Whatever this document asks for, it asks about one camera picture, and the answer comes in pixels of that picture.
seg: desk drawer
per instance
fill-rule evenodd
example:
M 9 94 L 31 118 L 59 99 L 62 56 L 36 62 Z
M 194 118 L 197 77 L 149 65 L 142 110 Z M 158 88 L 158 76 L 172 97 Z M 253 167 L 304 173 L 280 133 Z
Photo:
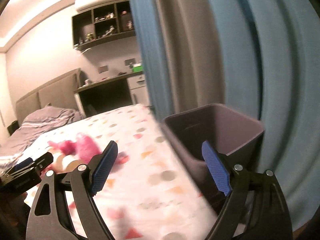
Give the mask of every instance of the desk drawer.
M 130 89 L 135 89 L 146 85 L 146 78 L 144 75 L 127 78 L 127 81 Z

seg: blue curtain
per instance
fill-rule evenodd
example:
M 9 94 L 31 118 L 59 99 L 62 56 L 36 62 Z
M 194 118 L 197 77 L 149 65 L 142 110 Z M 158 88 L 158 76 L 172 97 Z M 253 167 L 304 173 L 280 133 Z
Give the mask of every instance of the blue curtain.
M 209 0 L 224 65 L 225 103 L 259 119 L 262 85 L 260 49 L 246 0 Z
M 227 103 L 244 87 L 243 98 L 230 105 L 257 111 L 259 81 L 254 80 L 263 84 L 266 131 L 257 169 L 275 171 L 297 229 L 320 204 L 319 17 L 308 0 L 209 2 L 224 57 Z
M 160 121 L 173 114 L 170 78 L 154 0 L 130 0 L 151 103 Z

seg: power outlet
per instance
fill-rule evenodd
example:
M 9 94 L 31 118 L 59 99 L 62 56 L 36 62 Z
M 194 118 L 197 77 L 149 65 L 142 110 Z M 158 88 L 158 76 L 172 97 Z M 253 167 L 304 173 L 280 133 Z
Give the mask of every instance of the power outlet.
M 131 58 L 131 59 L 127 59 L 124 61 L 124 65 L 125 66 L 130 66 L 131 64 L 135 64 L 136 63 L 136 59 L 135 58 Z
M 101 73 L 103 73 L 103 72 L 106 72 L 106 71 L 108 71 L 108 70 L 109 70 L 108 65 L 105 65 L 105 66 L 102 66 L 102 67 L 99 67 L 99 68 L 98 68 L 99 74 L 101 74 Z

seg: wall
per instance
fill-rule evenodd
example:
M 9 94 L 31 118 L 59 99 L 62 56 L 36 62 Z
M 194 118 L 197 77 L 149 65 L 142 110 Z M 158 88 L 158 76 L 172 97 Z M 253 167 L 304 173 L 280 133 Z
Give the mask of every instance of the wall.
M 0 53 L 0 110 L 4 120 L 3 126 L 0 119 L 0 145 L 3 145 L 9 137 L 7 127 L 16 119 L 9 96 L 5 54 L 3 53 Z
M 71 17 L 67 7 L 39 23 L 7 52 L 8 85 L 12 104 L 26 93 L 70 70 L 81 68 L 89 79 L 98 81 L 128 72 L 124 60 L 141 61 L 136 37 L 105 43 L 81 55 L 73 50 Z M 98 73 L 108 65 L 109 71 Z

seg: upholstered headboard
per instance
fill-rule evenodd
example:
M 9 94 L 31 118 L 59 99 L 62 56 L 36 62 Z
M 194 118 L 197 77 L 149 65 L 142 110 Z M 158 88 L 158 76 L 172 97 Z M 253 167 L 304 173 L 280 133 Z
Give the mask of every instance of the upholstered headboard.
M 47 104 L 55 107 L 78 109 L 73 91 L 81 87 L 80 68 L 69 71 L 32 90 L 16 102 L 19 125 L 24 118 Z

